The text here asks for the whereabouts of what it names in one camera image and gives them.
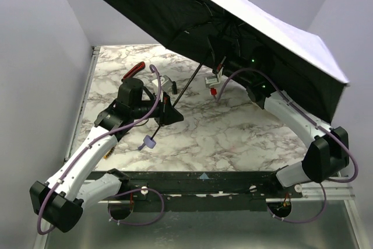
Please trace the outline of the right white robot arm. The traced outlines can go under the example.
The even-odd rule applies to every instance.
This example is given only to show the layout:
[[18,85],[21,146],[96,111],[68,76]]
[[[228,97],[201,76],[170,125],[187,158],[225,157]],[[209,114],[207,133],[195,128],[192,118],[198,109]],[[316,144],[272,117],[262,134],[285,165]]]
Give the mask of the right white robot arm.
[[298,105],[285,86],[292,80],[280,78],[275,67],[272,54],[258,47],[250,59],[230,54],[222,69],[229,79],[246,88],[253,103],[287,125],[308,149],[302,161],[276,172],[277,183],[290,187],[329,180],[350,163],[348,133],[342,127],[332,128]]

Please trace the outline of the lavender umbrella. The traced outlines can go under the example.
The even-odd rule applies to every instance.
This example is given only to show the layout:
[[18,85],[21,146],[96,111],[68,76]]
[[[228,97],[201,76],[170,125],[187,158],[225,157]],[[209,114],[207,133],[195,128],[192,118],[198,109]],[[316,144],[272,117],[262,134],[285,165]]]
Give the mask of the lavender umbrella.
[[289,96],[331,126],[348,85],[325,43],[248,0],[103,0],[165,48],[216,73],[223,57],[266,48]]

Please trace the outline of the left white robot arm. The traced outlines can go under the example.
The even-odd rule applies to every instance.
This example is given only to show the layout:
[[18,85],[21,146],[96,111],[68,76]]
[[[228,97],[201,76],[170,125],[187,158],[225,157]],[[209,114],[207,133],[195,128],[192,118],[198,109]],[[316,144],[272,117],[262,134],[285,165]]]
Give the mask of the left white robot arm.
[[78,150],[46,182],[36,181],[31,186],[30,198],[39,223],[46,220],[60,231],[68,232],[85,209],[102,199],[133,190],[129,177],[117,169],[107,171],[92,183],[86,184],[85,180],[138,123],[149,118],[159,126],[183,121],[168,94],[175,89],[175,83],[168,76],[161,76],[152,85],[153,93],[138,78],[124,79],[117,98],[98,115]]

